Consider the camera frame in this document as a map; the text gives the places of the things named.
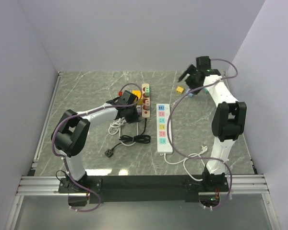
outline colored socket label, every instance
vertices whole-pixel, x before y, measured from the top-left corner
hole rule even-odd
[[[159,131],[159,137],[164,138],[165,137],[165,131]]]
[[[159,138],[159,144],[165,145],[166,143],[167,143],[167,139],[166,138]]]
[[[165,123],[165,118],[164,117],[159,118],[159,123]]]
[[[165,125],[159,125],[160,130],[165,130]]]

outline marble table surface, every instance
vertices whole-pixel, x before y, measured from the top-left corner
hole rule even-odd
[[[181,85],[187,89],[185,82],[177,83],[182,72],[148,72],[148,71],[117,71],[117,72],[64,72],[59,77],[59,84],[48,126],[44,133],[35,176],[53,176],[59,169],[65,169],[60,157],[51,152],[50,136],[62,114],[67,109],[85,111],[102,105],[105,101],[115,98],[120,88],[134,82],[150,84],[151,117],[147,121],[146,134],[150,135],[150,144],[133,146],[118,146],[114,155],[108,158],[104,155],[119,141],[118,134],[108,134],[110,122],[100,124],[89,132],[86,145],[82,151],[84,167],[89,175],[172,175],[186,174],[182,163],[169,165],[164,157],[157,153],[156,143],[156,104],[167,103],[173,106],[181,97],[176,88]],[[185,154],[198,153],[201,145],[208,146],[210,156],[214,136],[211,122],[216,106],[208,93],[201,91],[192,98],[186,97],[178,105],[172,117],[172,135],[176,146]],[[139,131],[144,128],[141,118]],[[126,124],[122,133],[133,136],[136,134],[136,124]],[[168,160],[177,162],[183,159],[177,153],[168,155]],[[253,174],[252,161],[243,136],[240,136],[232,147],[229,156],[229,166],[233,174]],[[188,160],[186,166],[190,173],[201,174],[203,165],[199,160]]]

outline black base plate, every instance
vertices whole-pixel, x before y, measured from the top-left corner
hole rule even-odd
[[[100,194],[102,202],[165,200],[199,202],[199,192],[215,192],[216,187],[219,187],[220,192],[228,191],[226,177],[214,186],[196,182],[188,175],[88,176],[85,182]],[[63,178],[59,193],[85,193],[85,190],[77,191],[72,182]],[[98,198],[90,194],[89,203],[98,203]]]

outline metal frame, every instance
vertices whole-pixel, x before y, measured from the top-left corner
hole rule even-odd
[[[48,112],[47,112],[47,116],[46,116],[46,119],[45,119],[45,122],[44,122],[43,129],[42,129],[42,133],[40,134],[38,145],[37,145],[37,148],[36,148],[36,151],[35,151],[34,160],[37,160],[37,161],[39,159],[40,152],[41,152],[41,150],[43,148],[43,143],[44,143],[44,139],[45,139],[45,132],[46,132],[46,129],[47,129],[47,126],[48,126],[48,123],[49,123],[49,117],[50,117],[50,114],[51,114],[51,111],[52,111],[54,99],[55,99],[57,91],[58,91],[59,82],[61,80],[61,76],[62,76],[61,73],[62,72],[58,73],[58,79],[57,79],[56,85],[55,85],[54,90],[53,90],[53,94],[52,94],[52,97],[51,97],[49,109],[48,109]]]
[[[267,211],[270,224],[272,226],[272,230],[281,230],[270,194],[262,194],[262,196],[264,200],[265,210]]]
[[[23,200],[24,200],[23,195],[15,197],[8,221],[6,222],[4,228],[5,230],[13,230],[15,228]]]
[[[85,196],[85,193],[58,193],[59,180],[55,176],[23,176],[16,196]],[[268,194],[269,189],[264,175],[233,175],[232,194]]]

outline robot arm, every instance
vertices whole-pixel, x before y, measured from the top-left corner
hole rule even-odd
[[[188,77],[186,83],[190,89],[210,85],[222,78],[217,69],[211,69],[210,58],[207,56],[198,57],[196,67],[190,65],[180,76],[179,81],[185,76]],[[212,121],[212,132],[215,141],[211,157],[226,162],[231,147],[244,131],[246,104],[238,102],[222,81],[206,89],[216,104],[216,113]],[[220,175],[226,171],[224,164],[216,160],[209,160],[206,167],[208,172],[214,175]]]
[[[74,112],[67,110],[59,121],[59,124],[65,118],[75,114],[88,114],[90,111],[98,108],[105,108],[112,105],[127,105],[132,104],[136,99],[136,95],[125,91],[121,97],[115,98],[106,102],[100,107],[91,109],[85,112]],[[86,175],[83,167],[81,150],[86,141],[88,131],[95,128],[99,124],[107,121],[113,121],[119,118],[125,118],[128,123],[138,122],[138,114],[135,106],[130,107],[112,107],[105,108],[96,113],[76,117],[70,119],[58,131],[55,139],[55,146],[60,151],[60,154],[66,156],[66,162],[71,175],[76,181],[79,181]]]

